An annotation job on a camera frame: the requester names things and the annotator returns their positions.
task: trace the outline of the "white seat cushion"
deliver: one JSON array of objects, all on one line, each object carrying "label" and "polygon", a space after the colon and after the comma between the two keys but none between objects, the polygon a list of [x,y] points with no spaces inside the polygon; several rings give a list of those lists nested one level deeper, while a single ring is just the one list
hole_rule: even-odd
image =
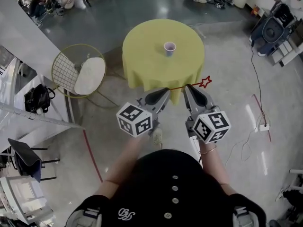
[{"label": "white seat cushion", "polygon": [[105,74],[105,62],[100,57],[87,59],[80,70],[75,83],[75,92],[88,95],[94,92],[100,85]]}]

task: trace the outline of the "electrical outlet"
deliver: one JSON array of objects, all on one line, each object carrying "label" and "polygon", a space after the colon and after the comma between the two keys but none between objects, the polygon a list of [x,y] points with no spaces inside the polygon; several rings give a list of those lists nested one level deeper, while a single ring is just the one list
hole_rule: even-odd
[{"label": "electrical outlet", "polygon": [[269,131],[269,124],[265,126],[265,124],[260,125],[260,131]]}]

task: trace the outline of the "printed logo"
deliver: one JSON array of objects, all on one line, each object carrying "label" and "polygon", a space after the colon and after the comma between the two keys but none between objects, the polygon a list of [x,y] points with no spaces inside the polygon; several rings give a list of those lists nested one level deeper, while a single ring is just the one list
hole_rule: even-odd
[{"label": "printed logo", "polygon": [[132,219],[133,215],[135,215],[135,212],[129,212],[128,209],[120,209],[118,212],[119,218],[121,220],[130,220]]}]

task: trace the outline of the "bracelet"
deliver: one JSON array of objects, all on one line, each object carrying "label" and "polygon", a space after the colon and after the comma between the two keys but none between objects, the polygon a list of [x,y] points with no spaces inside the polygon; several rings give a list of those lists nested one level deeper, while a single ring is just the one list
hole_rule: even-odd
[{"label": "bracelet", "polygon": [[216,148],[217,148],[217,146],[215,146],[215,147],[214,147],[213,149],[211,149],[211,150],[208,150],[207,152],[204,152],[204,153],[201,153],[201,152],[200,152],[200,155],[206,155],[207,153],[214,151]]}]

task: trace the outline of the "black and white cube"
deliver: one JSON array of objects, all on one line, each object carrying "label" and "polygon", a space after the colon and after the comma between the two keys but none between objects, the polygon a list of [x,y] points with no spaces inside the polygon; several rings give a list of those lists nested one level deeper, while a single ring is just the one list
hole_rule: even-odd
[{"label": "black and white cube", "polygon": [[120,129],[133,137],[152,129],[152,114],[130,103],[126,103],[116,115]]},{"label": "black and white cube", "polygon": [[206,144],[222,140],[231,124],[224,111],[201,114],[197,117],[193,130]]}]

